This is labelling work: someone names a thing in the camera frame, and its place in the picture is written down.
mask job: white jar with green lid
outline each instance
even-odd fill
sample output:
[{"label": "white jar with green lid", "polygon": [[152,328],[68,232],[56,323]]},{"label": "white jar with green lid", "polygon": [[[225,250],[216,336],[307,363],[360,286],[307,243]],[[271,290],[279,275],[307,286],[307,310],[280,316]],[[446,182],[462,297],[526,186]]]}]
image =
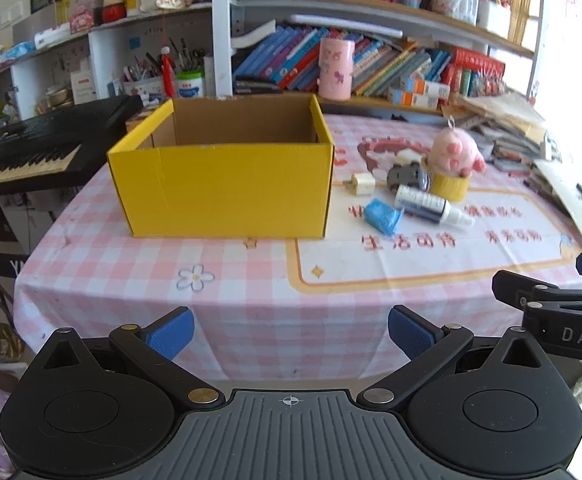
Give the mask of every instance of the white jar with green lid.
[{"label": "white jar with green lid", "polygon": [[204,97],[205,74],[201,70],[190,70],[178,74],[178,97]]}]

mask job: gray ribbed plate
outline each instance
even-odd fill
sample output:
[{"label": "gray ribbed plate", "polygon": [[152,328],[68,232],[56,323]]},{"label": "gray ribbed plate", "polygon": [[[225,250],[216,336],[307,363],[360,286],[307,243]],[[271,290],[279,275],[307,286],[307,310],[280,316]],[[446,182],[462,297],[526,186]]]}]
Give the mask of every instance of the gray ribbed plate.
[{"label": "gray ribbed plate", "polygon": [[[184,418],[157,455],[112,480],[469,480],[433,462],[389,413],[345,392],[240,390]],[[538,477],[567,480],[564,470]],[[20,473],[16,480],[33,480]]]}]

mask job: metal screw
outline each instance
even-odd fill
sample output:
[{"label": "metal screw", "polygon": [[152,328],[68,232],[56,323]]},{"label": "metal screw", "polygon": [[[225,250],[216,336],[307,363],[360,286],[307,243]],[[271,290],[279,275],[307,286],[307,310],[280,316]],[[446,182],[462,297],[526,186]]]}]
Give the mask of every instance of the metal screw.
[{"label": "metal screw", "polygon": [[215,402],[220,394],[212,388],[196,388],[189,392],[189,400],[196,404],[210,404]]},{"label": "metal screw", "polygon": [[372,404],[386,404],[393,400],[393,392],[386,388],[369,388],[362,396]]}]

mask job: triangular cutout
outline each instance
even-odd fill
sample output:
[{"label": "triangular cutout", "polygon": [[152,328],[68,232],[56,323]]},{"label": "triangular cutout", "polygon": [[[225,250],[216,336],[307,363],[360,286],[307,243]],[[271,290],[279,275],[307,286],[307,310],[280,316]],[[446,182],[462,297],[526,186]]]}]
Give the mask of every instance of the triangular cutout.
[{"label": "triangular cutout", "polygon": [[75,366],[80,364],[77,355],[73,351],[71,344],[68,341],[60,341],[53,350],[44,368],[62,368],[64,366]]},{"label": "triangular cutout", "polygon": [[536,356],[527,345],[524,339],[516,339],[511,346],[507,355],[502,360],[506,365],[526,366],[527,368],[540,368],[540,363]]}]

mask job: green lid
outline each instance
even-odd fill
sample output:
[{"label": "green lid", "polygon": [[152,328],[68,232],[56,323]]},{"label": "green lid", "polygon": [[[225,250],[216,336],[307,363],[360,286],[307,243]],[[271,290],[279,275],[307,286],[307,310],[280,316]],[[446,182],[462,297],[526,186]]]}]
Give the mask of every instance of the green lid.
[{"label": "green lid", "polygon": [[180,72],[178,74],[178,80],[187,80],[187,79],[200,79],[204,77],[205,73],[201,70],[189,70],[188,72]]}]

